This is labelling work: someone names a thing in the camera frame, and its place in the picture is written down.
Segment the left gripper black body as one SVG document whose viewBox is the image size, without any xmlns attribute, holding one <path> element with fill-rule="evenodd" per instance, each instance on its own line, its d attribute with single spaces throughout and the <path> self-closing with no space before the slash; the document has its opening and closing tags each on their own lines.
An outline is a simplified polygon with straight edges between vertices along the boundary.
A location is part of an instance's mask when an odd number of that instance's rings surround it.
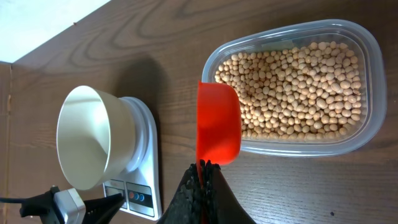
<svg viewBox="0 0 398 224">
<path fill-rule="evenodd" d="M 53 186 L 44 194 L 25 199 L 19 210 L 21 217 L 38 216 L 43 224 L 65 224 L 55 203 L 55 194 L 59 191 L 57 186 Z"/>
</svg>

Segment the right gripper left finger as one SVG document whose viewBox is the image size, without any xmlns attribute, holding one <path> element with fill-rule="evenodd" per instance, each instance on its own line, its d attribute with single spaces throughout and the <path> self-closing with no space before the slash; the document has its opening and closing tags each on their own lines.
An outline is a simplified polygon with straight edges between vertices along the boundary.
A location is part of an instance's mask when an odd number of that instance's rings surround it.
<svg viewBox="0 0 398 224">
<path fill-rule="evenodd" d="M 158 224 L 200 224 L 201 203 L 197 165 L 191 164 L 185 171 L 172 201 Z"/>
</svg>

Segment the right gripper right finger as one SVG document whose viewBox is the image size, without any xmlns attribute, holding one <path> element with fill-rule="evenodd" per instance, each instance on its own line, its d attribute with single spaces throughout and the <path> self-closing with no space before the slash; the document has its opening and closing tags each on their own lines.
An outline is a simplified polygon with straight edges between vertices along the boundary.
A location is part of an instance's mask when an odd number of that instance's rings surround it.
<svg viewBox="0 0 398 224">
<path fill-rule="evenodd" d="M 203 211 L 206 223 L 254 224 L 239 204 L 218 164 L 202 161 Z"/>
</svg>

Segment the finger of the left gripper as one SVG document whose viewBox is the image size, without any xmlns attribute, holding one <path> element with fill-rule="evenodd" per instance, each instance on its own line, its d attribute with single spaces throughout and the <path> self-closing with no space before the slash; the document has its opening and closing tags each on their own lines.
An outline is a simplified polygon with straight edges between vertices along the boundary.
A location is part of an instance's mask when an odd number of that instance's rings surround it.
<svg viewBox="0 0 398 224">
<path fill-rule="evenodd" d="M 124 203 L 125 197 L 121 193 L 85 200 L 86 212 L 82 224 L 109 224 Z"/>
</svg>

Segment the red measuring scoop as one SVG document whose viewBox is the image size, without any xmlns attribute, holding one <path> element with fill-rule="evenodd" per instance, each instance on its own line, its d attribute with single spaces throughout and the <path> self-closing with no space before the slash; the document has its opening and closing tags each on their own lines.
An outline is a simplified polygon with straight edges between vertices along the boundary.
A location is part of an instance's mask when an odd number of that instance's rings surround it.
<svg viewBox="0 0 398 224">
<path fill-rule="evenodd" d="M 241 148 L 241 112 L 232 87 L 219 83 L 198 83 L 197 170 L 203 190 L 202 161 L 220 167 L 232 163 Z"/>
</svg>

